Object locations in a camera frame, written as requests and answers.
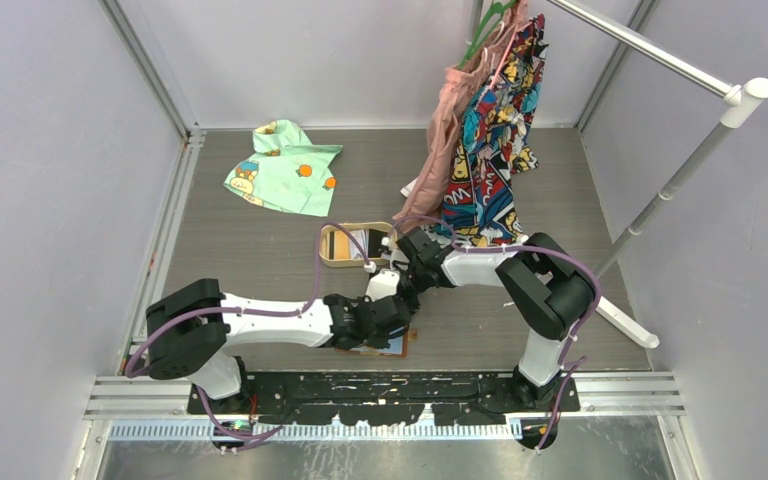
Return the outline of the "slotted aluminium rail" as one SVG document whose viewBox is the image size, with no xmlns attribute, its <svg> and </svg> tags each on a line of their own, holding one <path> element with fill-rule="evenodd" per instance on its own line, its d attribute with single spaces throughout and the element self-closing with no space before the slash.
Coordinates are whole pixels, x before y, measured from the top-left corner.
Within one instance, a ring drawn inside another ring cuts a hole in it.
<svg viewBox="0 0 768 480">
<path fill-rule="evenodd" d="M 504 440 L 520 439 L 522 428 L 514 424 L 437 426 L 431 419 L 406 425 L 371 426 L 360 422 L 353 426 L 334 422 L 330 425 L 288 425 L 273 436 L 275 441 L 406 441 L 406 440 Z M 121 420 L 115 421 L 108 434 L 114 441 L 227 441 L 229 438 L 208 420 Z"/>
</svg>

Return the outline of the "beige oval card tray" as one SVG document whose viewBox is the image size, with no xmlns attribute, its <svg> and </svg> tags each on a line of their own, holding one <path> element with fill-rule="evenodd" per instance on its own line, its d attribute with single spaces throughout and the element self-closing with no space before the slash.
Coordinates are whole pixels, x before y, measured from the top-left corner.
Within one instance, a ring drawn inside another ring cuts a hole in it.
<svg viewBox="0 0 768 480">
<path fill-rule="evenodd" d="M 320 230 L 317 253 L 330 268 L 365 268 L 389 263 L 392 225 L 387 222 L 327 222 Z"/>
</svg>

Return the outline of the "white metal clothes rack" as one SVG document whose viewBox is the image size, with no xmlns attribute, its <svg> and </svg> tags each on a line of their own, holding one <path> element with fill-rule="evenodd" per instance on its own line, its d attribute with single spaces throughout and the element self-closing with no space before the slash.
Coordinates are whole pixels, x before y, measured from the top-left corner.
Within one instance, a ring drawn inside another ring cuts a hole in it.
<svg viewBox="0 0 768 480">
<path fill-rule="evenodd" d="M 768 1 L 663 1 L 644 34 L 724 79 L 768 78 Z M 602 216 L 618 234 L 725 108 L 630 55 L 586 126 Z M 679 189 L 618 266 L 632 316 L 658 353 L 768 355 L 768 100 Z"/>
</svg>

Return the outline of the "green clothes hanger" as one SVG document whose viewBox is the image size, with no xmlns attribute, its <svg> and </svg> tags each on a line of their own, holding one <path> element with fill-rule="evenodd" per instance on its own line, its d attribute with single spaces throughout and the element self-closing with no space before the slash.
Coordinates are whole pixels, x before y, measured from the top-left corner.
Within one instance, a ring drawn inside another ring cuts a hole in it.
<svg viewBox="0 0 768 480">
<path fill-rule="evenodd" d="M 474 13 L 481 14 L 481 17 L 477 17 L 477 22 L 473 25 L 473 36 L 467 42 L 468 48 L 458 64 L 459 68 L 463 68 L 474 57 L 487 37 L 494 31 L 495 26 L 503 20 L 505 13 L 516 4 L 517 1 L 514 0 L 492 1 L 487 8 L 484 8 L 482 1 L 476 2 Z"/>
</svg>

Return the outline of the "green cartoon child shirt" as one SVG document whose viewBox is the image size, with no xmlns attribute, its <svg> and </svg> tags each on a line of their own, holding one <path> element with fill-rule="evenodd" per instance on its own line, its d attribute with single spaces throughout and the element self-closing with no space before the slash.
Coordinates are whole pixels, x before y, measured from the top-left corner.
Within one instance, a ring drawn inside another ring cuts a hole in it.
<svg viewBox="0 0 768 480">
<path fill-rule="evenodd" d="M 296 123 L 280 119 L 256 128 L 254 153 L 240 161 L 223 186 L 266 209 L 312 217 L 329 214 L 337 180 L 330 164 L 341 145 L 313 143 Z"/>
</svg>

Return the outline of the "white VIP card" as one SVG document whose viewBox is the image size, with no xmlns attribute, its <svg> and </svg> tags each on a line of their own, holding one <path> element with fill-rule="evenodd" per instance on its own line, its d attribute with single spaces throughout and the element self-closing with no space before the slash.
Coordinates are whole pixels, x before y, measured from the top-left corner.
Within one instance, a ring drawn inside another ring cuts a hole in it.
<svg viewBox="0 0 768 480">
<path fill-rule="evenodd" d="M 353 235 L 361 245 L 362 251 L 365 254 L 368 254 L 369 253 L 369 231 L 366 229 L 357 230 L 353 232 Z"/>
</svg>

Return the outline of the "brown leather card holder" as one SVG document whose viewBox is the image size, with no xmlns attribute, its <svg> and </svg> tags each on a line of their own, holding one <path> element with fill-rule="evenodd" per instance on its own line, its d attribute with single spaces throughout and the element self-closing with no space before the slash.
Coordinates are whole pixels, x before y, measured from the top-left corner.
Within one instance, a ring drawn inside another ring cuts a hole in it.
<svg viewBox="0 0 768 480">
<path fill-rule="evenodd" d="M 350 353 L 363 356 L 381 356 L 404 358 L 408 355 L 409 344 L 416 340 L 418 336 L 416 328 L 405 330 L 400 336 L 391 339 L 389 345 L 383 349 L 376 349 L 369 346 L 359 346 L 351 350 L 343 350 L 343 353 Z"/>
</svg>

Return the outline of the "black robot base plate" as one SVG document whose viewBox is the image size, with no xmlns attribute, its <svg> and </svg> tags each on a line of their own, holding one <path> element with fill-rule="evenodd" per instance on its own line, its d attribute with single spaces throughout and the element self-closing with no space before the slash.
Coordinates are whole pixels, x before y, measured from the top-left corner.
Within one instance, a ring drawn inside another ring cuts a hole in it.
<svg viewBox="0 0 768 480">
<path fill-rule="evenodd" d="M 205 407 L 269 425 L 413 425 L 430 411 L 436 426 L 501 424 L 508 414 L 577 412 L 574 382 L 529 400 L 523 380 L 500 371 L 251 372 L 240 393 L 202 402 L 191 392 L 188 413 Z"/>
</svg>

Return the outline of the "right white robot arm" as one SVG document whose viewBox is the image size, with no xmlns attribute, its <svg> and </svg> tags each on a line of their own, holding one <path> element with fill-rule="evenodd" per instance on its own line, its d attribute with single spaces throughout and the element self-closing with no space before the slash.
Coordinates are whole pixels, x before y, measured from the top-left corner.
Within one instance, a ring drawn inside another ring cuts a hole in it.
<svg viewBox="0 0 768 480">
<path fill-rule="evenodd" d="M 547 234 L 516 245 L 469 249 L 443 245 L 420 228 L 396 241 L 406 268 L 400 292 L 416 308 L 430 288 L 492 286 L 505 289 L 529 328 L 513 370 L 511 396 L 537 411 L 560 390 L 562 360 L 577 322 L 599 301 L 599 289 L 582 267 Z"/>
</svg>

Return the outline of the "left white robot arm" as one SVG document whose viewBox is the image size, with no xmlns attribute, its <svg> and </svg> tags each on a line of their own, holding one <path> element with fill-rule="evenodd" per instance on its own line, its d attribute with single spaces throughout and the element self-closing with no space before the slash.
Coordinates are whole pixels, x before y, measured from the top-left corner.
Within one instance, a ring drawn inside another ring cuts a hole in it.
<svg viewBox="0 0 768 480">
<path fill-rule="evenodd" d="M 150 305 L 148 337 L 137 353 L 147 364 L 130 374 L 154 380 L 185 378 L 229 413 L 252 397 L 239 358 L 228 348 L 246 344 L 297 344 L 310 348 L 383 349 L 411 322 L 397 295 L 352 299 L 339 294 L 311 303 L 260 301 L 224 293 L 218 280 L 197 280 Z"/>
</svg>

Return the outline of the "colourful comic print garment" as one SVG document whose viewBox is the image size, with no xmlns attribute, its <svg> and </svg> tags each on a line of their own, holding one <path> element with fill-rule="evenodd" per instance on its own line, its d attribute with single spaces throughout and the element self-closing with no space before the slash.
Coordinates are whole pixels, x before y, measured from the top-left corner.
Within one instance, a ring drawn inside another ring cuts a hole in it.
<svg viewBox="0 0 768 480">
<path fill-rule="evenodd" d="M 512 176 L 538 166 L 528 135 L 548 49 L 545 26 L 545 16 L 538 14 L 509 35 L 456 131 L 440 214 L 459 238 L 477 247 L 512 243 L 523 235 Z"/>
</svg>

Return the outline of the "gold credit card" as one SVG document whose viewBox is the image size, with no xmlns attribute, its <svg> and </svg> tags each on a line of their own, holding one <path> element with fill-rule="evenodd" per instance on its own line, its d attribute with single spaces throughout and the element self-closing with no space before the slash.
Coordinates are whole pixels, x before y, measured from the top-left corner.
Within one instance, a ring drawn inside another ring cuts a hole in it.
<svg viewBox="0 0 768 480">
<path fill-rule="evenodd" d="M 363 260 L 364 252 L 358 240 L 350 230 L 345 233 L 341 230 L 334 230 L 328 233 L 329 241 L 326 253 L 329 259 L 335 261 Z"/>
</svg>

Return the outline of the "pink hanging garment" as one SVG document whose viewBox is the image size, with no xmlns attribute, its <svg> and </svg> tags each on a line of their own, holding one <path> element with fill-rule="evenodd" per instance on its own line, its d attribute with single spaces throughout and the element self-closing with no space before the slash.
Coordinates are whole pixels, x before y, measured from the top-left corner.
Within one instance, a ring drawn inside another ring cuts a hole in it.
<svg viewBox="0 0 768 480">
<path fill-rule="evenodd" d="M 529 2 L 515 1 L 493 23 L 489 37 L 463 65 L 445 69 L 438 105 L 427 128 L 428 155 L 395 221 L 412 215 L 437 216 L 453 169 L 454 150 L 462 135 L 467 106 L 499 64 L 511 35 L 529 21 Z"/>
</svg>

